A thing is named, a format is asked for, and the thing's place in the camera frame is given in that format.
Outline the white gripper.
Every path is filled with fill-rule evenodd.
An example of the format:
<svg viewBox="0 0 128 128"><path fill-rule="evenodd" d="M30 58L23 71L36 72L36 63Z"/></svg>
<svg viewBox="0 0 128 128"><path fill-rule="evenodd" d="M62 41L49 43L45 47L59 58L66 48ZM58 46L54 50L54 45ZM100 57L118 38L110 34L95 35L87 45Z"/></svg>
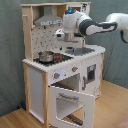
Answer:
<svg viewBox="0 0 128 128"><path fill-rule="evenodd" d="M74 35L69 33L64 33L62 29L58 29L55 32L55 38L59 41L69 42L74 38Z"/></svg>

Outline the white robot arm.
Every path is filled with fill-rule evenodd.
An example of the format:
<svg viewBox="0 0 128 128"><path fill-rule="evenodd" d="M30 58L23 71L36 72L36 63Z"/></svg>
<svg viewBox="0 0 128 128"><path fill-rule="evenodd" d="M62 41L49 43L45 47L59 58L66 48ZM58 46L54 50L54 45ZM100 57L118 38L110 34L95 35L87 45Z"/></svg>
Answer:
<svg viewBox="0 0 128 128"><path fill-rule="evenodd" d="M119 30L122 41L128 43L128 14L111 13L105 22L97 23L87 14L68 8L63 15L62 28L56 31L55 36L58 40L72 41L76 32L90 36L114 30Z"/></svg>

